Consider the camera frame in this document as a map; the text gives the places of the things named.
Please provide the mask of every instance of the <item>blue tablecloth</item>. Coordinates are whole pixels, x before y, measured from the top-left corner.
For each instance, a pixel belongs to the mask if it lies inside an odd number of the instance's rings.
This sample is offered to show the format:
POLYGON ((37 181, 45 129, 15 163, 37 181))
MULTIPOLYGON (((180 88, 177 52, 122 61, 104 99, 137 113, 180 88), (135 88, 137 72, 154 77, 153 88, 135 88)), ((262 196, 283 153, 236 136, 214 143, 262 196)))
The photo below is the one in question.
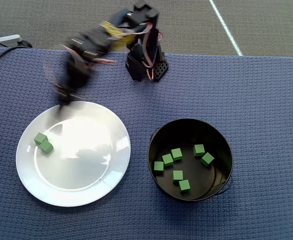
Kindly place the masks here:
POLYGON ((67 53, 16 49, 0 60, 0 240, 293 239, 293 57, 168 54, 160 81, 132 81, 126 55, 99 65, 80 91, 116 113, 131 140, 118 186, 81 207, 33 197, 16 171, 28 124, 57 104, 50 81, 65 72, 67 53), (147 165, 151 133, 179 118, 216 127, 234 156, 234 184, 197 203, 167 198, 147 165))

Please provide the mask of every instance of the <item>black pot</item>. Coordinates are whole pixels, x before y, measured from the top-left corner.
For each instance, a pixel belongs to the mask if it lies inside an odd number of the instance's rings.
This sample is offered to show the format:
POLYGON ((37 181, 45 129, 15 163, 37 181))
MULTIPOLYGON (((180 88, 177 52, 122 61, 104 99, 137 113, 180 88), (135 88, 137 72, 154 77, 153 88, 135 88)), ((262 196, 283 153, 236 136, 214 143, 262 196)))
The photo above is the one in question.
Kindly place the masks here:
POLYGON ((183 202, 208 199, 227 191, 232 183, 233 156, 227 140, 210 124, 197 119, 179 119, 167 123, 154 131, 147 153, 150 173, 167 196, 183 202), (193 147, 203 144, 206 153, 214 160, 208 167, 195 157, 193 147), (162 161, 162 156, 171 149, 180 148, 182 159, 164 168, 162 173, 154 171, 154 161, 162 161), (190 191, 180 192, 179 185, 173 183, 173 170, 183 170, 183 179, 188 179, 190 191), (220 192, 231 178, 229 186, 220 192))

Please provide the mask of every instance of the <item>robotic arm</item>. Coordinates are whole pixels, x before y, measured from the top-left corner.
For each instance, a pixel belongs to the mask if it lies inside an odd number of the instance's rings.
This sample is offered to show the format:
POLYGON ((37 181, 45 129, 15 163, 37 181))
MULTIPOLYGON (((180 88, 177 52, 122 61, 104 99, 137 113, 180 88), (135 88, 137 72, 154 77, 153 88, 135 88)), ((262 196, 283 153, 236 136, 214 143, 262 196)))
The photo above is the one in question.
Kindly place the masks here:
POLYGON ((130 50, 125 66, 132 79, 140 82, 148 76, 159 82, 169 65, 158 41, 158 15, 157 10, 141 0, 134 5, 133 11, 123 9, 99 27, 72 38, 66 46, 70 53, 67 78, 58 85, 60 106, 68 105, 77 89, 88 83, 93 64, 109 63, 100 57, 124 44, 130 50))

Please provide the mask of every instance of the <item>green cube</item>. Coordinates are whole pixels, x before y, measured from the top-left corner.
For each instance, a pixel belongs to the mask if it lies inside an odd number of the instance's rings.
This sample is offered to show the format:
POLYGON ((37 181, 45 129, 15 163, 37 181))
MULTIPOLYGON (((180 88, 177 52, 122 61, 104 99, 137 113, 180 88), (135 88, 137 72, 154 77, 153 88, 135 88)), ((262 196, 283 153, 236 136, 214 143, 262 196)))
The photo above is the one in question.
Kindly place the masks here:
POLYGON ((190 184, 189 184, 189 180, 179 181, 178 184, 180 185, 181 193, 187 192, 191 189, 190 184))
POLYGON ((204 165, 204 166, 208 166, 213 159, 215 159, 210 153, 206 153, 200 160, 200 162, 204 165))
POLYGON ((46 154, 48 154, 49 152, 51 152, 51 150, 53 149, 53 146, 51 143, 49 143, 48 140, 44 140, 40 146, 39 146, 46 154))
POLYGON ((164 163, 163 161, 155 161, 154 162, 154 171, 157 173, 163 172, 164 169, 164 163))
POLYGON ((39 132, 34 138, 36 144, 41 144, 44 140, 48 140, 48 137, 41 132, 39 132))
POLYGON ((203 144, 194 145, 193 152, 195 157, 201 157, 206 153, 205 146, 203 144))
POLYGON ((172 159, 172 156, 171 154, 166 154, 166 155, 163 155, 162 156, 162 160, 164 162, 164 166, 167 167, 167 166, 170 166, 173 164, 173 159, 172 159))
POLYGON ((182 152, 180 148, 172 149, 171 150, 173 161, 182 159, 182 152))
POLYGON ((173 182, 179 182, 183 180, 183 171, 182 170, 174 170, 173 171, 173 182))

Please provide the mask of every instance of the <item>white plate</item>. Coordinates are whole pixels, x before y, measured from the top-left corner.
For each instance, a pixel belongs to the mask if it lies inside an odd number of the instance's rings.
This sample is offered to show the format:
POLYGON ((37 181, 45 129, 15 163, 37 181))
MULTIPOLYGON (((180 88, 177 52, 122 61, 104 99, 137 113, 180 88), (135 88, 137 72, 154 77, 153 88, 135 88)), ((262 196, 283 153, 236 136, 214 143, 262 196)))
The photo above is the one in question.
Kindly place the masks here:
POLYGON ((109 193, 125 174, 131 153, 122 121, 104 106, 75 101, 54 106, 25 129, 16 150, 16 169, 26 189, 39 200, 61 207, 92 203, 109 193), (38 132, 54 149, 44 153, 38 132))

